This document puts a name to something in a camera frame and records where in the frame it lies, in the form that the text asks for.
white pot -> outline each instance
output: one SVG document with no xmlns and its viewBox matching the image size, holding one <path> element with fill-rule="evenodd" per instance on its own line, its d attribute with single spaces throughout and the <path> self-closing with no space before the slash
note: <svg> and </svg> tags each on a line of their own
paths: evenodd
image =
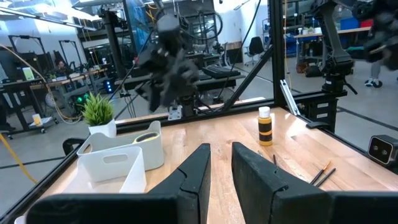
<svg viewBox="0 0 398 224">
<path fill-rule="evenodd" d="M 116 123 L 114 122 L 114 119 L 112 119 L 108 124 L 88 127 L 88 130 L 90 130 L 90 134 L 103 133 L 109 138 L 116 137 Z"/>
</svg>

tape roll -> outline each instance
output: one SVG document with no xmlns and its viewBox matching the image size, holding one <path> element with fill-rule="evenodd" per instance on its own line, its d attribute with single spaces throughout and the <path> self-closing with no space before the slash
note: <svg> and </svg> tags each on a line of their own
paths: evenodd
<svg viewBox="0 0 398 224">
<path fill-rule="evenodd" d="M 140 142 L 144 142 L 144 141 L 150 141 L 157 137 L 159 137 L 159 133 L 156 133 L 156 132 L 146 133 L 141 136 L 138 136 L 132 143 L 135 144 L 135 143 L 140 143 Z"/>
</svg>

pencil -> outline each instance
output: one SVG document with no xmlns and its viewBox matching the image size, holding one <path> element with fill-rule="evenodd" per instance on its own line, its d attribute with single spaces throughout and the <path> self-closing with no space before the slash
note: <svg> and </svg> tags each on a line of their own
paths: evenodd
<svg viewBox="0 0 398 224">
<path fill-rule="evenodd" d="M 274 164 L 275 164 L 275 166 L 277 166 L 277 164 L 276 164 L 276 157 L 275 157 L 275 155 L 272 155 L 272 157 L 274 158 Z"/>
<path fill-rule="evenodd" d="M 331 176 L 334 171 L 336 171 L 336 168 L 333 168 L 321 181 L 319 181 L 319 183 L 316 184 L 316 187 L 320 187 L 325 180 L 327 180 L 329 178 L 329 176 Z"/>
<path fill-rule="evenodd" d="M 324 173 L 324 171 L 325 171 L 325 170 L 328 168 L 328 166 L 330 165 L 330 162 L 331 162 L 331 161 L 329 161 L 328 164 L 327 164 L 322 170 L 319 171 L 319 173 L 312 179 L 312 181 L 310 182 L 310 184 L 314 184 L 314 183 L 319 179 L 319 177 Z"/>
</svg>

metal bracket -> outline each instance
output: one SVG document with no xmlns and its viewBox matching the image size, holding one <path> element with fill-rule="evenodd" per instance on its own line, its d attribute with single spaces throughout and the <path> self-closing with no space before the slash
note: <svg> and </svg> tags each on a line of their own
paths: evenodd
<svg viewBox="0 0 398 224">
<path fill-rule="evenodd" d="M 286 80 L 281 80 L 280 81 L 280 87 L 282 89 L 282 93 L 285 96 L 285 100 L 287 102 L 287 106 L 289 107 L 290 112 L 294 115 L 300 115 L 300 111 L 297 108 L 297 104 L 294 101 L 294 98 L 292 96 L 292 92 L 289 89 L 289 86 L 286 83 Z"/>
<path fill-rule="evenodd" d="M 182 118 L 182 106 L 173 105 L 169 108 L 169 121 L 175 121 Z"/>
</svg>

small bottle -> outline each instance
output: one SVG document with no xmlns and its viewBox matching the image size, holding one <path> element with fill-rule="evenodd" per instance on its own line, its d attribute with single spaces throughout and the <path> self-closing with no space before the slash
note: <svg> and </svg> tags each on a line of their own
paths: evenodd
<svg viewBox="0 0 398 224">
<path fill-rule="evenodd" d="M 270 117 L 271 109 L 268 106 L 259 108 L 259 138 L 260 145 L 272 145 L 272 120 Z"/>
</svg>

